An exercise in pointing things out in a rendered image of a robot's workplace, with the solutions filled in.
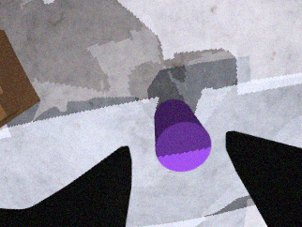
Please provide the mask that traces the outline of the tan wooden block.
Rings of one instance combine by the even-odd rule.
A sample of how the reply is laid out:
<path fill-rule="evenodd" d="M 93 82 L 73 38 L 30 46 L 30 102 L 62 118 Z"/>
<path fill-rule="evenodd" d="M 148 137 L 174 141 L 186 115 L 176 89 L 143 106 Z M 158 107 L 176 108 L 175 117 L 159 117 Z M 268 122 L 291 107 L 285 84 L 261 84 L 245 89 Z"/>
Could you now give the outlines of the tan wooden block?
<path fill-rule="evenodd" d="M 5 30 L 0 30 L 0 128 L 40 102 Z"/>

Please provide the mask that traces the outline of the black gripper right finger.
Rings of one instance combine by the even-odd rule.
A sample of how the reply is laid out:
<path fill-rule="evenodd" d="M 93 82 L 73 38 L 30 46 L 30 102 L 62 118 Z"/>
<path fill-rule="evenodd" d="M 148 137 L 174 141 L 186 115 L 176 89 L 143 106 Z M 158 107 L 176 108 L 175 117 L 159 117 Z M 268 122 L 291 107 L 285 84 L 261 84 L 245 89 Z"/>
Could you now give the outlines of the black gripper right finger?
<path fill-rule="evenodd" d="M 227 131 L 226 151 L 267 227 L 302 227 L 302 147 Z"/>

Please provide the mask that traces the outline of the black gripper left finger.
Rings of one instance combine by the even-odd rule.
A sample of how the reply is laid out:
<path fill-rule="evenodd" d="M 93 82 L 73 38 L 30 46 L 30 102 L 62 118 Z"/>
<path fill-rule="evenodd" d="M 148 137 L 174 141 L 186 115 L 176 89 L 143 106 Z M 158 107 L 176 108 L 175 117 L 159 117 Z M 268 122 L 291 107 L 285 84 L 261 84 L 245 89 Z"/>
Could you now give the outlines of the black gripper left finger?
<path fill-rule="evenodd" d="M 125 227 L 131 189 L 131 155 L 121 146 L 33 207 L 0 208 L 0 227 Z"/>

